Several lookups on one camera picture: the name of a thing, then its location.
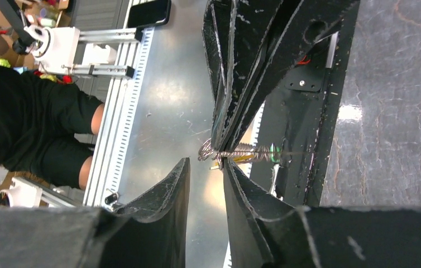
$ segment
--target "workbench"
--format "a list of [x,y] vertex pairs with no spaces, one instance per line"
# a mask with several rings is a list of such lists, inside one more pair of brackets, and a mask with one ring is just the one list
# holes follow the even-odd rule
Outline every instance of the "workbench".
[[[85,12],[83,1],[79,13]],[[190,156],[186,263],[203,268],[222,266],[228,243],[222,174],[197,160],[213,112],[201,34],[206,2],[173,1],[169,24],[154,30],[118,185],[119,201],[129,202]],[[107,5],[102,16],[114,14],[110,24],[121,27],[127,3],[87,5]],[[84,13],[76,21],[85,24],[91,17]],[[318,167],[314,196],[321,205],[421,205],[421,5],[362,1],[347,62],[345,80],[333,83],[341,94],[333,94],[327,106],[328,114],[338,116],[326,122],[319,141],[330,157],[327,170],[324,161]],[[108,92],[107,81],[83,83]],[[258,139],[264,136],[260,131]],[[268,188],[270,178],[254,180]]]

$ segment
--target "black cellphone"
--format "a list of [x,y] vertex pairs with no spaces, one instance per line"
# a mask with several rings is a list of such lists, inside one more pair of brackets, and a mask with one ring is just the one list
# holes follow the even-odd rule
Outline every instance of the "black cellphone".
[[137,4],[128,12],[128,28],[165,25],[169,21],[171,0],[152,0]]

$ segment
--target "gray floor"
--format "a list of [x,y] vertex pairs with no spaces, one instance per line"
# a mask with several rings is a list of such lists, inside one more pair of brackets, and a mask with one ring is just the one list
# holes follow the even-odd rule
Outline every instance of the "gray floor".
[[361,1],[321,205],[421,205],[421,3]]

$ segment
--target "black shirt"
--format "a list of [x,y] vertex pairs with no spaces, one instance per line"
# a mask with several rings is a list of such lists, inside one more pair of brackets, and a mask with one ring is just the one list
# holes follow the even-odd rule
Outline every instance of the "black shirt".
[[22,153],[35,143],[23,138],[28,131],[26,126],[33,123],[29,121],[34,117],[28,115],[35,112],[28,105],[34,102],[29,75],[32,74],[20,75],[13,69],[0,66],[0,165],[7,168],[7,165],[14,167]]

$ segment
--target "metal rod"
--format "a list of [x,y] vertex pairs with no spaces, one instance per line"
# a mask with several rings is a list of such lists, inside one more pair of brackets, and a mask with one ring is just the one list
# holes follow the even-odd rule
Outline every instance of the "metal rod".
[[56,207],[81,207],[82,205],[79,202],[76,202],[62,194],[56,193],[55,191],[49,189],[48,187],[37,183],[32,180],[28,180],[24,177],[15,177],[18,181],[22,183],[29,184],[34,187],[42,189],[41,200],[47,202],[48,204],[54,205]]
[[132,78],[134,73],[135,70],[126,65],[74,65],[71,69],[71,74],[75,75],[105,75],[119,78]]
[[338,37],[339,37],[339,32],[336,32],[331,36],[331,44],[329,45],[329,53],[327,54],[326,68],[332,68],[332,65],[334,63],[334,56],[336,54]]
[[138,42],[135,35],[136,29],[85,31],[80,33],[79,42],[94,44]]

